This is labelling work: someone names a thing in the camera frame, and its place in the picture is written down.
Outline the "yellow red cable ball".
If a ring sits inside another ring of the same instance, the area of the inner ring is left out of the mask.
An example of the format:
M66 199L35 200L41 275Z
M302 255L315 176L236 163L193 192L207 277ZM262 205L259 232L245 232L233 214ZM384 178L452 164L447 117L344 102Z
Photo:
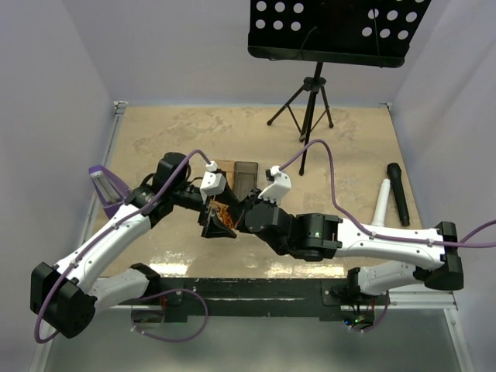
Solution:
M211 208L215 211L218 219L221 221L221 223L225 226L227 226L230 229L235 229L236 224L232 220L229 212L228 212L228 206L224 205L222 203L219 203L217 201L211 201L210 202Z

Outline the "grey transparent bin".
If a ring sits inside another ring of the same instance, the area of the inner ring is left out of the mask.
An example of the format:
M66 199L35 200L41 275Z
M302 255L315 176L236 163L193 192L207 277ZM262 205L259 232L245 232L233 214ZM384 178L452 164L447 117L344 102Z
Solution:
M259 164L251 161L236 161L234 164L233 192L242 201L257 187Z

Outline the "orange transparent bin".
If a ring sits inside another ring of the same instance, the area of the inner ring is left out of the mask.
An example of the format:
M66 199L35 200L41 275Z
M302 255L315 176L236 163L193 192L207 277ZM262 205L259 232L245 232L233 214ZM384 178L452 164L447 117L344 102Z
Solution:
M227 184L231 188L234 188L236 162L234 160L221 160L221 159L215 159L215 162L218 168L226 173L225 177Z

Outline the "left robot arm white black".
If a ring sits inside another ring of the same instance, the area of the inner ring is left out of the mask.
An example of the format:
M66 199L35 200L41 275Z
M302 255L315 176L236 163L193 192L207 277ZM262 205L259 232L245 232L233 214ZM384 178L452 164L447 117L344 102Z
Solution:
M33 269L30 309L36 314L34 337L38 343L52 338L40 335L41 325L54 327L56 335L70 339L80 334L99 312L124 301L139 299L154 303L161 295L161 276L143 263L107 279L105 268L131 243L148 233L174 207L199 212L205 224L216 213L212 202L234 206L239 199L214 161L207 161L201 184L195 187L189 155L169 152L157 169L131 190L105 167L93 167L90 175L105 207L108 222L73 253L49 265Z

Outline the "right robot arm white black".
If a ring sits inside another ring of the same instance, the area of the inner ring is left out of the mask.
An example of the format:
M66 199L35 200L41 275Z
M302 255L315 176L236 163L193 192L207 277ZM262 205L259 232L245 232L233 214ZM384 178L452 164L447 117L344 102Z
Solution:
M392 229L364 226L336 215L292 215L258 197L255 189L228 213L242 233L255 235L276 254L307 262L345 257L381 259L380 265L349 270L340 293L356 305L393 288L422 283L437 291L463 289L463 265L454 243L458 236L452 222L433 229Z

